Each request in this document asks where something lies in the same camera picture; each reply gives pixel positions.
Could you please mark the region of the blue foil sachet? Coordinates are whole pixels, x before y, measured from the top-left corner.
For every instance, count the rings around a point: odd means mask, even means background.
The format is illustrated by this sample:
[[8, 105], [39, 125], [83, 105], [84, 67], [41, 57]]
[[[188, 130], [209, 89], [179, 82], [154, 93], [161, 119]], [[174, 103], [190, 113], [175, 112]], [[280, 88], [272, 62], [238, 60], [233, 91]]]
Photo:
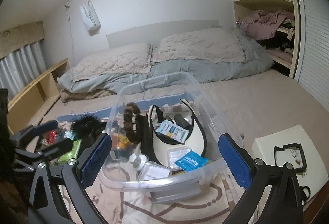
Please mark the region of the blue foil sachet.
[[209, 160], [207, 158], [202, 157], [191, 150], [175, 161], [175, 165], [184, 172], [190, 172], [205, 166], [208, 162]]

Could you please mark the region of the clear square plastic case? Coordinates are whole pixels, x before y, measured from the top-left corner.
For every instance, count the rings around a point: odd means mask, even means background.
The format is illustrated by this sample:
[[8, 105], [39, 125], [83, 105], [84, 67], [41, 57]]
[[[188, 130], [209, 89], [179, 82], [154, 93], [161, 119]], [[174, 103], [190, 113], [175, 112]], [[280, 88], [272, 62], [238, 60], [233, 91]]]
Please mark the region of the clear square plastic case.
[[172, 171], [179, 171], [181, 168], [176, 164], [176, 161], [185, 156], [188, 152], [191, 151], [191, 148], [188, 146], [178, 147], [175, 149], [170, 149], [167, 151], [167, 163], [168, 167]]

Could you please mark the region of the green white dotted pack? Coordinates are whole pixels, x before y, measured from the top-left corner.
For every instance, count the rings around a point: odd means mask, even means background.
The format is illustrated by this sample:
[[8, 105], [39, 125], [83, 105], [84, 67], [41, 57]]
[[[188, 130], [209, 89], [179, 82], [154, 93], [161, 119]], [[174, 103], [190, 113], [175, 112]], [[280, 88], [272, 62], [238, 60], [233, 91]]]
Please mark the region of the green white dotted pack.
[[70, 159], [76, 159], [78, 157], [78, 153], [79, 153], [79, 150], [80, 150], [81, 143], [82, 143], [81, 139], [74, 141], [72, 150], [70, 150], [69, 152], [67, 152], [67, 153], [63, 154], [62, 156], [60, 156], [57, 159], [56, 164], [57, 165], [62, 165], [62, 164], [65, 164]]

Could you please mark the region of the wooden bedside shelf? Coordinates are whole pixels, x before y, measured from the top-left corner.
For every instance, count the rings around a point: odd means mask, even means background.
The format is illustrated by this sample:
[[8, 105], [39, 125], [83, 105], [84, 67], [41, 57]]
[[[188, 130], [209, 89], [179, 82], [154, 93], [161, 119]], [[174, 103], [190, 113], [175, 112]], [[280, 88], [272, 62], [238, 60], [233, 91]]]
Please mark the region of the wooden bedside shelf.
[[29, 125], [38, 125], [60, 98], [56, 76], [63, 74], [68, 59], [63, 59], [26, 85], [8, 103], [8, 128], [16, 134]]

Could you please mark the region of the black feather pom pom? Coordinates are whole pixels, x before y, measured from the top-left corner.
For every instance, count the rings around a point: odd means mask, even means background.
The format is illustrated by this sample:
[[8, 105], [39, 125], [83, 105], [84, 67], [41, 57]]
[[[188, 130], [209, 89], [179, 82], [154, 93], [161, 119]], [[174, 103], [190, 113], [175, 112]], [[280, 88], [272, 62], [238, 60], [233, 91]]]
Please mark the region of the black feather pom pom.
[[72, 122], [70, 130], [77, 139], [83, 139], [93, 135], [101, 125], [102, 122], [94, 115], [83, 115]]

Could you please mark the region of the white black sun visor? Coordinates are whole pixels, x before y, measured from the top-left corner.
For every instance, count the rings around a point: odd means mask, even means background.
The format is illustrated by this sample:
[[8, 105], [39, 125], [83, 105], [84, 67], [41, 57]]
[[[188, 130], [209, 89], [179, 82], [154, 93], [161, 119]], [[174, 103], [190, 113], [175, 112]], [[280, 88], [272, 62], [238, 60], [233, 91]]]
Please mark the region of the white black sun visor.
[[147, 112], [148, 133], [140, 150], [150, 161], [173, 168], [172, 160], [184, 149], [205, 156], [207, 138], [191, 103], [181, 98], [184, 111], [166, 115], [162, 108], [152, 104]]

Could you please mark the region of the leopard fur headband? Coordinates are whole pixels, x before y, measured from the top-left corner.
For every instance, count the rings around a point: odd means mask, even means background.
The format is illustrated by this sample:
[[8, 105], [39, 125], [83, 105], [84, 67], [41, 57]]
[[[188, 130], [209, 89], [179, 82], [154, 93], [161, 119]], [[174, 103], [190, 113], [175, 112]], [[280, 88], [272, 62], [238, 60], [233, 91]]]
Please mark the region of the leopard fur headband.
[[140, 115], [140, 109], [135, 103], [128, 103], [124, 108], [123, 122], [125, 136], [133, 144], [141, 142], [141, 135], [138, 133], [136, 117]]

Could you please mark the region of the clear plastic storage bin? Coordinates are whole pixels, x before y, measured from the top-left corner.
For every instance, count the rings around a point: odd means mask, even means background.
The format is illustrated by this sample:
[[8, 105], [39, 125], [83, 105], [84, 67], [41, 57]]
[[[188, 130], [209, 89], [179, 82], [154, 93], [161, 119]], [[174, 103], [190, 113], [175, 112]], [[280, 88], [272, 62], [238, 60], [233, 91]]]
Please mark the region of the clear plastic storage bin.
[[214, 99], [186, 72], [123, 87], [105, 130], [112, 149], [99, 172], [101, 183], [121, 192], [149, 192], [153, 202], [199, 194], [201, 184], [224, 170], [221, 135], [243, 145]]

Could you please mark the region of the beige printed curtain valance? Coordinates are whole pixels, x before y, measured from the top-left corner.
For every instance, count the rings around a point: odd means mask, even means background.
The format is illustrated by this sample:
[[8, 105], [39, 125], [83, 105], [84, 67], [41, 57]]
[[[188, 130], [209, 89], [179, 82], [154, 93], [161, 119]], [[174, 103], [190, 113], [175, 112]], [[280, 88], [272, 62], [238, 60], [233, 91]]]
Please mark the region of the beige printed curtain valance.
[[0, 58], [3, 59], [21, 47], [43, 40], [44, 37], [42, 21], [27, 23], [2, 31]]

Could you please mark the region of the left beige quilted pillow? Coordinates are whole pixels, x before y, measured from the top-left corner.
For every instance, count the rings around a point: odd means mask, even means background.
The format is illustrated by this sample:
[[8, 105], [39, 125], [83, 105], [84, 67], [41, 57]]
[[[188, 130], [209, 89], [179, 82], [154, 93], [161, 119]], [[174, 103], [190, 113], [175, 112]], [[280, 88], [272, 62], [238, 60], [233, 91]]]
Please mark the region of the left beige quilted pillow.
[[145, 42], [95, 51], [73, 68], [71, 81], [88, 80], [100, 75], [149, 73], [152, 51], [152, 46]]

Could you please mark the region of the grey blue duvet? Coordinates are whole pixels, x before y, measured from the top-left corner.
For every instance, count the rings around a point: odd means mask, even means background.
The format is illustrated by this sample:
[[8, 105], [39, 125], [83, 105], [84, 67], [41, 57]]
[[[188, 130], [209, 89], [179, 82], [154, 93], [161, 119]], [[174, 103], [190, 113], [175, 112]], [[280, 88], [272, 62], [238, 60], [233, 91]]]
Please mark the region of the grey blue duvet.
[[57, 79], [59, 85], [71, 93], [87, 93], [94, 90], [109, 90], [118, 93], [121, 88], [142, 80], [173, 72], [188, 72], [199, 83], [225, 81], [260, 74], [269, 70], [274, 62], [265, 49], [255, 40], [245, 36], [242, 30], [233, 29], [245, 53], [244, 63], [212, 63], [207, 60], [169, 60], [151, 66], [147, 74], [109, 74], [93, 79], [73, 82], [71, 68]]

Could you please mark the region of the white sweet paper bag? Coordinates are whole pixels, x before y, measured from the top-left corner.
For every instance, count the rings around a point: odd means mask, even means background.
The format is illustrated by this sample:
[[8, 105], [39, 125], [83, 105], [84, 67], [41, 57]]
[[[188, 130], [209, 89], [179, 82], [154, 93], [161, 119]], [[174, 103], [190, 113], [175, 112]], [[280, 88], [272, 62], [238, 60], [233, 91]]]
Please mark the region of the white sweet paper bag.
[[97, 30], [101, 26], [95, 8], [90, 1], [83, 3], [79, 10], [83, 24], [88, 32]]

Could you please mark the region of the right beige quilted pillow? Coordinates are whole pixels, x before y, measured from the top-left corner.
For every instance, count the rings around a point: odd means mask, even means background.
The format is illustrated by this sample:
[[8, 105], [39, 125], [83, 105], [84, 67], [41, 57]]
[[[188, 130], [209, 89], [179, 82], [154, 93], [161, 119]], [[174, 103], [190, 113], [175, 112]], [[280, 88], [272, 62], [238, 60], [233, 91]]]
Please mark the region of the right beige quilted pillow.
[[243, 63], [245, 53], [237, 36], [225, 28], [185, 32], [163, 38], [153, 61], [206, 60], [212, 63]]

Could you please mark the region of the white bed headboard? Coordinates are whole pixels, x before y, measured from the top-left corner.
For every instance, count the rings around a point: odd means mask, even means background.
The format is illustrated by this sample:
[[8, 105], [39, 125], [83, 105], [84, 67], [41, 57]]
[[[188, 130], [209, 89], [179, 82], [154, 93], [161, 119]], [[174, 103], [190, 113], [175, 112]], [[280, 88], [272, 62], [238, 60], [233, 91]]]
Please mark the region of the white bed headboard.
[[146, 42], [150, 45], [158, 46], [163, 38], [170, 35], [219, 26], [220, 24], [216, 20], [186, 20], [154, 23], [108, 34], [107, 42], [110, 49], [138, 42]]

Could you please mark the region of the white box with black frame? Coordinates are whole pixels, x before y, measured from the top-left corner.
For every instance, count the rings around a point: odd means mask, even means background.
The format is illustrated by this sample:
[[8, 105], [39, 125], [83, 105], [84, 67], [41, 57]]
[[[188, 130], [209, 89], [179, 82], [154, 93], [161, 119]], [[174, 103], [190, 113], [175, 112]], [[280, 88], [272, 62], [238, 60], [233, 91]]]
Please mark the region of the white box with black frame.
[[313, 129], [298, 124], [294, 127], [256, 138], [251, 147], [253, 156], [271, 166], [290, 163], [297, 172], [298, 183], [307, 200], [303, 209], [313, 202], [328, 181], [328, 129]]

